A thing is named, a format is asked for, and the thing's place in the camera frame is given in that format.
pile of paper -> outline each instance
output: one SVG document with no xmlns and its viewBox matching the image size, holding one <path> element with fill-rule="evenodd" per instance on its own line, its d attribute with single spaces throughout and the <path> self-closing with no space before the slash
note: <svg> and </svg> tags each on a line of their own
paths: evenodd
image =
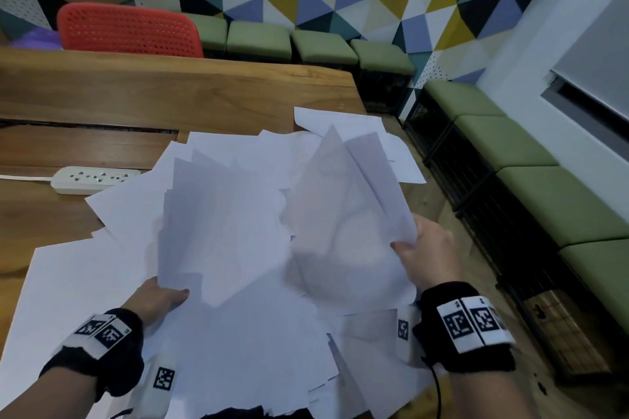
<svg viewBox="0 0 629 419">
<path fill-rule="evenodd" d="M 191 290 L 143 351 L 177 358 L 167 417 L 262 405 L 384 419 L 431 384 L 395 352 L 395 308 L 416 296 L 389 247 L 416 238 L 398 184 L 423 181 L 408 148 L 375 117 L 296 108 L 295 121 L 310 132 L 192 133 L 152 171 L 88 198 L 105 228 L 35 251 L 0 407 L 76 325 L 154 275 Z M 90 417 L 118 412 L 110 402 Z"/>
</svg>

hand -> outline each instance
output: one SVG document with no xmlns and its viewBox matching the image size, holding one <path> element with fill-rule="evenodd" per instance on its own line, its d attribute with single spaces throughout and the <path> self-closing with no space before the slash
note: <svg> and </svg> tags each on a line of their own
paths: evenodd
<svg viewBox="0 0 629 419">
<path fill-rule="evenodd" d="M 417 225 L 415 245 L 391 243 L 409 280 L 422 291 L 440 283 L 464 281 L 452 232 L 425 217 L 413 216 Z"/>
<path fill-rule="evenodd" d="M 131 310 L 142 320 L 144 329 L 161 320 L 171 310 L 184 303 L 190 290 L 162 288 L 157 277 L 149 278 L 129 297 L 121 308 Z"/>
</svg>

perforated chair back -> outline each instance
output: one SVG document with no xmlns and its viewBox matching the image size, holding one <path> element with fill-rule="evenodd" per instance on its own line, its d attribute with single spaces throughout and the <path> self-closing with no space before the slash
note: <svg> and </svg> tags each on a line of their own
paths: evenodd
<svg viewBox="0 0 629 419">
<path fill-rule="evenodd" d="M 199 32 L 182 13 L 73 2 L 57 14 L 66 50 L 203 58 Z"/>
</svg>

white wall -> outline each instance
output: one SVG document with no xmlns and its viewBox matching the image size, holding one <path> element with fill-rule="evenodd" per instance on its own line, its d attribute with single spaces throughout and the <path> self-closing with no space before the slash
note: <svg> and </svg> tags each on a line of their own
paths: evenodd
<svg viewBox="0 0 629 419">
<path fill-rule="evenodd" d="M 533 0 L 478 85 L 629 221 L 629 162 L 540 96 L 548 71 L 610 1 Z"/>
</svg>

forearm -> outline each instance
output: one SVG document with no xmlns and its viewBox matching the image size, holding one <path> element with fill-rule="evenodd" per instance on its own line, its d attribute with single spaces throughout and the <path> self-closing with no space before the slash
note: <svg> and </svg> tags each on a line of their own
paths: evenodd
<svg viewBox="0 0 629 419">
<path fill-rule="evenodd" d="M 450 374 L 450 384 L 459 414 L 465 419 L 531 419 L 512 373 Z"/>
<path fill-rule="evenodd" d="M 0 419 L 84 419 L 95 399 L 95 377 L 52 368 L 0 411 Z"/>
</svg>

